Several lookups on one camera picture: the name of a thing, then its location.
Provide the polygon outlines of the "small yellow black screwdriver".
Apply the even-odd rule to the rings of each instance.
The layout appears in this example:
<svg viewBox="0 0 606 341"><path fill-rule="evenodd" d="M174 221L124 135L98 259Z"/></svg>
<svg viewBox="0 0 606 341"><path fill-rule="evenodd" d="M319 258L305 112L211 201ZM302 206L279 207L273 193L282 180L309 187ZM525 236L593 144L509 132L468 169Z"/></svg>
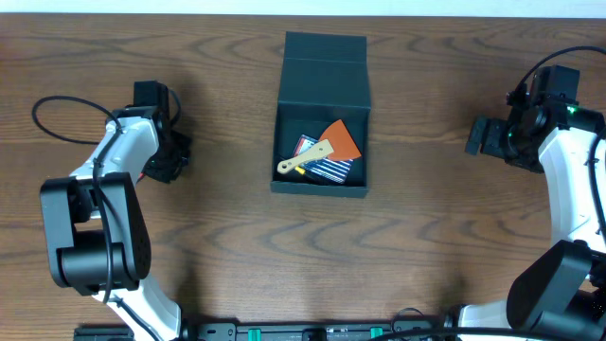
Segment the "small yellow black screwdriver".
<svg viewBox="0 0 606 341"><path fill-rule="evenodd" d="M302 177L304 177L310 183L321 184L323 181L322 177L318 176L317 174L315 174L313 172L305 170L301 167L295 167L294 170L296 172L298 172Z"/></svg>

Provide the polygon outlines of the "orange scraper wooden handle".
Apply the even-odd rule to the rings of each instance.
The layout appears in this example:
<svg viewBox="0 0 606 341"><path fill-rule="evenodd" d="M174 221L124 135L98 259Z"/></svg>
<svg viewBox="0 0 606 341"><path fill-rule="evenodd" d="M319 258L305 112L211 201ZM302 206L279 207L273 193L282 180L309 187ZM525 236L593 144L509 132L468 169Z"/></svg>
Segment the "orange scraper wooden handle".
<svg viewBox="0 0 606 341"><path fill-rule="evenodd" d="M362 156L344 121L333 122L320 136L318 142L305 152L292 158L280 161L276 170L286 174L303 164L328 158L331 161L348 161Z"/></svg>

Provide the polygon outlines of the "blue precision screwdriver set case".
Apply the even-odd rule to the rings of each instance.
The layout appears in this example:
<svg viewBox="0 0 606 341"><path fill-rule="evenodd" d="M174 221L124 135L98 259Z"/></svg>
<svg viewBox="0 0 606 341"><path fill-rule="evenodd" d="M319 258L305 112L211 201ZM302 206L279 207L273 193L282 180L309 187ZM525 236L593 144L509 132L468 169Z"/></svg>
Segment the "blue precision screwdriver set case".
<svg viewBox="0 0 606 341"><path fill-rule="evenodd" d="M294 148L294 156L298 156L300 153L306 152L316 142L317 140L310 136L300 136L297 145ZM352 164L352 159L347 161L331 161L328 158L324 158L321 160L305 163L298 167L301 167L322 177L322 183L332 182L342 185L345 183L348 177Z"/></svg>

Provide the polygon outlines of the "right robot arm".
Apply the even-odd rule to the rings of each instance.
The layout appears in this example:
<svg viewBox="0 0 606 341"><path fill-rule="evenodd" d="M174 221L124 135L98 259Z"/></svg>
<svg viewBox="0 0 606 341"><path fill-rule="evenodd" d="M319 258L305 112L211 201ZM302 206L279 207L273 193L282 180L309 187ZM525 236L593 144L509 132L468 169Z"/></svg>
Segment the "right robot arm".
<svg viewBox="0 0 606 341"><path fill-rule="evenodd" d="M544 174L551 246L513 281L506 299L458 311L454 326L462 337L484 330L492 339L604 339L604 129L602 114L572 104L534 105L508 121L474 124L468 153Z"/></svg>

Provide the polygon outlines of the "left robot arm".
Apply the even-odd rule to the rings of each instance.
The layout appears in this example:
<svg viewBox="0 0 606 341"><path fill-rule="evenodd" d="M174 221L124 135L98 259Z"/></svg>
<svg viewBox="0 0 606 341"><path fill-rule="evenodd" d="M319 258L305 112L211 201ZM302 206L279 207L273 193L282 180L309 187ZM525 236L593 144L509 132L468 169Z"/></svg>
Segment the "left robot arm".
<svg viewBox="0 0 606 341"><path fill-rule="evenodd" d="M117 109L105 136L69 176L40 190L51 277L118 315L136 340L193 340L178 303L151 274L151 240L135 193L142 176L168 183L187 158L159 104Z"/></svg>

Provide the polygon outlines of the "dark green open box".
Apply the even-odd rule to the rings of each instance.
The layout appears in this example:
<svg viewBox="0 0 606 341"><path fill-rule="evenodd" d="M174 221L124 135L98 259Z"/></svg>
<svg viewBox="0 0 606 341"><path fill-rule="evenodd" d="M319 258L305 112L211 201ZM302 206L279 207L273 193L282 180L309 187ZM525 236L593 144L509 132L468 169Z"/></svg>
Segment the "dark green open box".
<svg viewBox="0 0 606 341"><path fill-rule="evenodd" d="M371 96L366 37L288 32L277 97L271 191L363 198L367 185L367 136ZM314 184L295 170L280 174L280 161L294 157L299 137L317 141L342 119L362 156L344 184Z"/></svg>

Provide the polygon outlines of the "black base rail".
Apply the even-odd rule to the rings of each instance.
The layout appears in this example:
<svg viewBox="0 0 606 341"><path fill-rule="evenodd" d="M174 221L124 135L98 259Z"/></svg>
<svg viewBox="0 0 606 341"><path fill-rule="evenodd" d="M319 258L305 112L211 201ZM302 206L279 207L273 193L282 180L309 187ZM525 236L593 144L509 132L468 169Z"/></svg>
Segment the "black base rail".
<svg viewBox="0 0 606 341"><path fill-rule="evenodd" d="M185 321L181 335L173 340L197 341L330 341L368 340L393 332L407 332L444 327L437 316L404 309L390 320L332 320L316 322L236 323L215 321L190 326ZM134 332L121 325L81 325L73 332L75 341L135 340ZM469 336L409 336L396 340L472 340Z"/></svg>

